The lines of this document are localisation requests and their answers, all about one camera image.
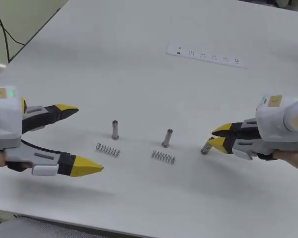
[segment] steel pin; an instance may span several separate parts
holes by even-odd
[[[119,135],[118,135],[118,121],[114,120],[113,121],[113,134],[111,136],[113,140],[118,140]]]
[[[167,134],[165,135],[164,141],[162,143],[162,146],[164,148],[168,148],[169,147],[169,142],[170,142],[170,138],[171,138],[172,133],[173,133],[173,130],[172,129],[169,129],[167,131]]]

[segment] coil spring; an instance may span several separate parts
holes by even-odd
[[[156,150],[154,150],[152,152],[151,158],[166,162],[166,163],[171,164],[171,165],[173,165],[175,163],[175,156],[168,155],[168,154],[156,151]]]
[[[208,141],[213,140],[213,139],[214,139],[214,137],[211,137],[208,139]],[[201,154],[202,155],[208,154],[208,152],[211,150],[211,148],[212,148],[212,145],[210,145],[208,142],[206,142],[205,145],[201,149]]]
[[[120,154],[120,150],[118,150],[114,147],[111,147],[111,146],[103,145],[101,143],[97,143],[95,150],[102,152],[104,154],[107,154],[107,155],[111,155],[115,158],[117,158]]]

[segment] white table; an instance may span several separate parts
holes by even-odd
[[[169,56],[174,40],[248,69]],[[234,0],[72,0],[0,74],[6,84],[29,105],[78,106],[24,138],[105,169],[82,178],[0,169],[0,210],[145,237],[298,237],[296,169],[200,154],[212,129],[253,117],[262,94],[298,96],[297,12]],[[95,152],[97,142],[120,157]],[[151,159],[153,149],[175,165]]]

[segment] floor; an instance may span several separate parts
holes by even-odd
[[[6,30],[22,43],[26,43],[44,23],[68,0],[0,0],[0,18]],[[8,40],[10,57],[15,55],[22,45]],[[0,72],[7,65],[3,33],[0,27]],[[12,214],[0,212],[0,222],[12,219]]]

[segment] power strip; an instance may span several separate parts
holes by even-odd
[[[167,48],[167,54],[211,63],[230,65],[233,67],[246,68],[244,62],[239,58],[209,54],[201,50],[185,47],[180,43],[170,43]]]

